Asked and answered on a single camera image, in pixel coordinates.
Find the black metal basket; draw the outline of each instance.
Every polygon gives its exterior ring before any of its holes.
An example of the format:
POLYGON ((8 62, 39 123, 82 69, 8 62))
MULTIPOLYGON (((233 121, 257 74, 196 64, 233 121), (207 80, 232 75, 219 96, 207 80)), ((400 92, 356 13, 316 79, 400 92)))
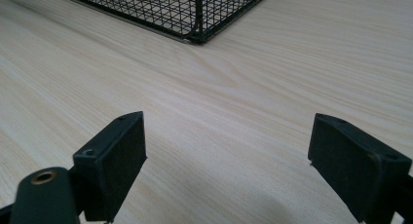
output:
POLYGON ((77 0, 174 38, 206 42, 260 0, 77 0))

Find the wooden table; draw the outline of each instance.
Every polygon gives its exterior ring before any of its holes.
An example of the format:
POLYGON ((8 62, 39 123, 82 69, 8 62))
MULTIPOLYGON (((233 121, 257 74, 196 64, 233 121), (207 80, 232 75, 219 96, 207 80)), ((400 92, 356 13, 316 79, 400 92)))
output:
POLYGON ((413 0, 264 0, 203 46, 0 0, 0 206, 142 110, 149 159, 116 223, 357 223, 310 167, 314 116, 413 157, 412 52, 413 0))

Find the table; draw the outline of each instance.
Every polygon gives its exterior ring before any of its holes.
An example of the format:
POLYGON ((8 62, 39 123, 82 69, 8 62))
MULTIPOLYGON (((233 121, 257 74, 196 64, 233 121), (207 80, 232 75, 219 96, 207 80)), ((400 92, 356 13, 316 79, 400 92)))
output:
POLYGON ((357 223, 307 159, 314 116, 413 157, 412 16, 413 0, 264 0, 194 46, 0 0, 0 206, 141 110, 148 160, 115 223, 357 223))

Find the table surface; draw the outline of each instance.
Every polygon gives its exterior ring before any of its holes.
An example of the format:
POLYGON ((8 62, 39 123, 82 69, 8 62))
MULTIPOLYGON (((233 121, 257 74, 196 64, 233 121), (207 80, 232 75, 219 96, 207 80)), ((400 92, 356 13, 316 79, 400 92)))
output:
POLYGON ((194 46, 0 0, 0 206, 143 111, 148 160, 116 223, 357 223, 307 159, 314 116, 413 157, 412 16, 413 0, 264 0, 194 46))

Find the wire mesh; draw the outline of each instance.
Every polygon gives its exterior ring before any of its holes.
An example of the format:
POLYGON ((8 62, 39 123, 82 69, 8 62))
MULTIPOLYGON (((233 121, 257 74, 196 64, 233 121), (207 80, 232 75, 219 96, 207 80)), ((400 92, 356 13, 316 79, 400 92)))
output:
POLYGON ((180 39, 202 43, 260 0, 78 0, 180 39))

